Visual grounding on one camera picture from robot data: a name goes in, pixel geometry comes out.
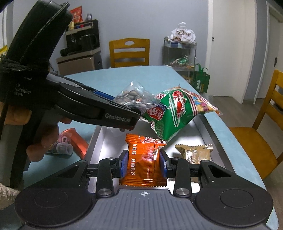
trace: small bottle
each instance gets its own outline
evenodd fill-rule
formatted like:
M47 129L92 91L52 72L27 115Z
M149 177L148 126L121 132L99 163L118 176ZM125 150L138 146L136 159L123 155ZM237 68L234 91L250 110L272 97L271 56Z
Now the small bottle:
M72 155L73 146L68 143L55 142L50 145L49 153Z
M74 21L71 21L70 24L69 24L69 31L73 30L74 28L75 28Z
M92 14L87 14L87 21L92 20Z

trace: bottle cap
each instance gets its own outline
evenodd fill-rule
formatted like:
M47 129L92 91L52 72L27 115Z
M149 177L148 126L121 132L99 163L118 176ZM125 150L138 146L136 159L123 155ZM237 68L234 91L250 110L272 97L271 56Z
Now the bottle cap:
M56 146L57 153L59 154L67 154L72 155L73 153L73 146L68 143L58 143Z

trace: metal tray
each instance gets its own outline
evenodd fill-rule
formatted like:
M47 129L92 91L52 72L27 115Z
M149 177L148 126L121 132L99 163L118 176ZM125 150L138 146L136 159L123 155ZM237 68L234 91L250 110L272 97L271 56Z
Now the metal tray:
M119 157L124 149L128 149L128 144L125 142L127 133L157 138L154 131L150 128L150 125L144 121L138 121L134 130L126 130L125 132L121 132L116 128L97 126L89 143L85 160L89 164L96 164L104 158ZM226 153L203 115L196 116L184 128L182 128L180 132L167 143L166 146L163 147L169 157L182 157L175 149L176 144L185 144L188 146L213 144L214 150L211 152L211 160L234 172ZM172 192L174 183L174 180L168 179L166 187L153 187L153 189L168 188ZM141 189L141 187L119 185L118 178L113 179L113 185L115 192L117 192L119 188ZM95 186L96 178L90 178L88 191L95 192ZM192 192L196 193L199 190L199 184L192 182Z

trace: clear plastic bag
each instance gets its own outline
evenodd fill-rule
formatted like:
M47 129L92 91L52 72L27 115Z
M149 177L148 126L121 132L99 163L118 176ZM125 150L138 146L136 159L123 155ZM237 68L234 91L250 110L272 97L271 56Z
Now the clear plastic bag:
M148 109L159 105L160 100L136 81L132 81L123 91L114 98L114 102L136 108L145 113Z

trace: blue gripper pad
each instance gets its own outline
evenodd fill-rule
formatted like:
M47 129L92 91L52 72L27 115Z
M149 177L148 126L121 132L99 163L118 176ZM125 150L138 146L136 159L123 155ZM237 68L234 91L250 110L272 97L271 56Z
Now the blue gripper pad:
M121 171L120 171L122 178L124 178L127 173L128 160L129 160L129 151L126 152L124 158L122 159L122 165L121 165Z
M160 171L161 171L162 176L167 177L166 161L161 153L159 156L159 162L160 162Z
M111 96L111 95L109 95L109 94L107 94L107 93L103 93L103 92L101 92L101 91L99 91L99 90L95 90L95 91L93 91L93 93L96 94L96 95L98 95L98 96L102 96L102 97L104 97L104 98L107 98L107 99L109 99L109 100L111 100L111 101L113 101L113 99L115 98L115 97L113 97L113 96Z

